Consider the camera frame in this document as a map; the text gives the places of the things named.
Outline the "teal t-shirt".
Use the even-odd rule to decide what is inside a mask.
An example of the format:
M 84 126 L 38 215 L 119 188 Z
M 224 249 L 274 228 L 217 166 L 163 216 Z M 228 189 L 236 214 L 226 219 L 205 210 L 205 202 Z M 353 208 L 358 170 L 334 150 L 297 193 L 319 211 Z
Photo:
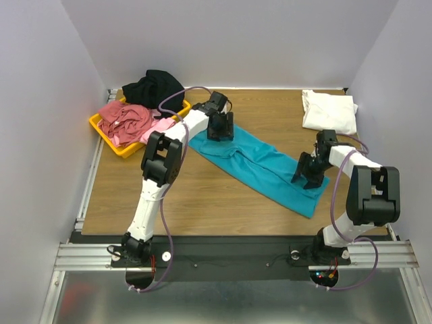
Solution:
M 308 219 L 312 218 L 329 183 L 305 189 L 306 179 L 292 183 L 297 160 L 274 146 L 234 126 L 232 141 L 213 141 L 202 131 L 189 141 L 189 147 L 238 181 Z

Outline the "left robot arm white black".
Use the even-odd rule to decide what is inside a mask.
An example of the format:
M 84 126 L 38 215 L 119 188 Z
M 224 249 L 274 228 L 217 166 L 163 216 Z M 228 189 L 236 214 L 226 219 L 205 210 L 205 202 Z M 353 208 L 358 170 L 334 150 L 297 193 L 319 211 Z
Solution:
M 233 140 L 234 113 L 193 109 L 182 121 L 164 132 L 153 132 L 148 139 L 141 163 L 142 190 L 119 252 L 136 266 L 145 265 L 151 257 L 158 209 L 180 173 L 190 139 L 200 132 L 209 140 Z

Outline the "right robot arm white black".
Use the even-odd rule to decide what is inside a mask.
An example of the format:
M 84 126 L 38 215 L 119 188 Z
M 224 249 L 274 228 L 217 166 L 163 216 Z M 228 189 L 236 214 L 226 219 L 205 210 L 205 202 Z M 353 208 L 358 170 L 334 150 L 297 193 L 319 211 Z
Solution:
M 325 141 L 315 144 L 315 152 L 303 152 L 291 182 L 306 180 L 305 190 L 323 185 L 325 172 L 339 169 L 330 204 L 331 224 L 319 230 L 308 248 L 314 263 L 347 258 L 347 246 L 376 227 L 396 222 L 400 217 L 400 172 L 369 160 L 365 153 L 348 143 Z M 335 196 L 342 175 L 350 179 L 345 211 L 335 217 Z

